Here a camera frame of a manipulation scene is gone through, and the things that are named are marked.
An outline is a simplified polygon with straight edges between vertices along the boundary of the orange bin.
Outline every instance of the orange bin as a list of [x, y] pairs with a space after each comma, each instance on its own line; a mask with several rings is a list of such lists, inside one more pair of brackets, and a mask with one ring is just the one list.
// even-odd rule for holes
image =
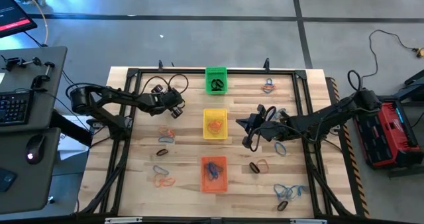
[[201, 157], [201, 191], [216, 194], [227, 190], [227, 157]]

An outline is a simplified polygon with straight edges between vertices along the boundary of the plastic bin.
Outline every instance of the plastic bin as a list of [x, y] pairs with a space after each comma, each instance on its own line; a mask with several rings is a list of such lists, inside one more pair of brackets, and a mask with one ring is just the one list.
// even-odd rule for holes
[[[227, 79], [227, 68], [206, 68], [206, 93], [209, 95], [225, 94], [228, 91], [228, 79]], [[212, 81], [214, 79], [220, 79], [224, 86], [221, 91], [212, 91]]]
[[226, 139], [228, 138], [227, 110], [203, 110], [203, 138]]
[[[208, 169], [209, 163], [217, 167], [216, 178], [211, 177]], [[227, 179], [227, 157], [225, 156], [204, 156], [201, 157], [201, 191], [206, 193], [224, 193], [228, 190]]]

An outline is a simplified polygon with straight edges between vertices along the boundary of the keyboard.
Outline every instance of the keyboard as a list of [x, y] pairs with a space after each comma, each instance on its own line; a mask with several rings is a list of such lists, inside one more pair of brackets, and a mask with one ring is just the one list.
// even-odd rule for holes
[[34, 91], [0, 92], [0, 127], [28, 123]]

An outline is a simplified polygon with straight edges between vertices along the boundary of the white paper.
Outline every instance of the white paper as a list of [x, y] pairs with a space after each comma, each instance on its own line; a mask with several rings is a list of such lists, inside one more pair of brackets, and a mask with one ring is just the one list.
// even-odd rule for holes
[[[74, 115], [64, 115], [64, 117], [72, 123], [76, 124], [77, 126], [83, 127], [80, 121], [78, 121], [78, 119]], [[88, 119], [92, 119], [92, 117], [87, 116], [79, 116], [78, 118], [84, 123], [86, 127], [88, 127], [88, 125], [86, 125], [86, 121]], [[71, 156], [81, 154], [82, 152], [85, 152], [87, 150], [88, 147], [86, 145], [74, 140], [71, 137], [67, 137], [65, 134], [60, 134], [58, 146], [60, 160], [64, 160]]]

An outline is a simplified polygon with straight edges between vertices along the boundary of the red power station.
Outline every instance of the red power station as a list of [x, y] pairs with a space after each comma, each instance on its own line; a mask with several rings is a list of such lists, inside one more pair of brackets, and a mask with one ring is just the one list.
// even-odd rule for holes
[[403, 168], [423, 161], [424, 155], [398, 100], [385, 100], [377, 115], [355, 117], [354, 121], [366, 162], [372, 168]]

